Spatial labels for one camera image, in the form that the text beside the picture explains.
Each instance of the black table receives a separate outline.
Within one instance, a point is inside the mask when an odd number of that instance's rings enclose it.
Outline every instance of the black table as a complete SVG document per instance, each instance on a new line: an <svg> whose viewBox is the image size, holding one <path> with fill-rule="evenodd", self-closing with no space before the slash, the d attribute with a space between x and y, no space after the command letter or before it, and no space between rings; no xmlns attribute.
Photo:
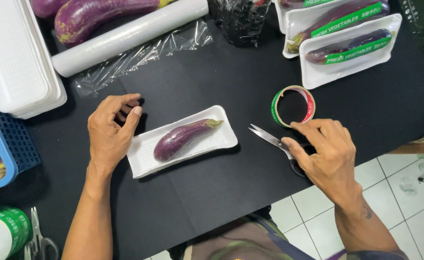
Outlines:
<svg viewBox="0 0 424 260"><path fill-rule="evenodd" d="M115 258L144 259L309 187L282 151L247 129L253 123L276 137L302 140L270 114L279 90L301 85L299 60L281 54L284 37L274 7L258 49L232 47L210 18L207 22L213 44L148 63L94 99L80 99L68 87L64 106L28 120L43 164L2 188L0 204L27 214L36 206L42 233L63 248L89 160L87 118L107 95L128 92L145 98L137 133L219 104L239 145L139 180L123 159L112 180ZM388 62L312 93L315 118L340 120L350 130L356 165L424 135L424 63L406 24Z"/></svg>

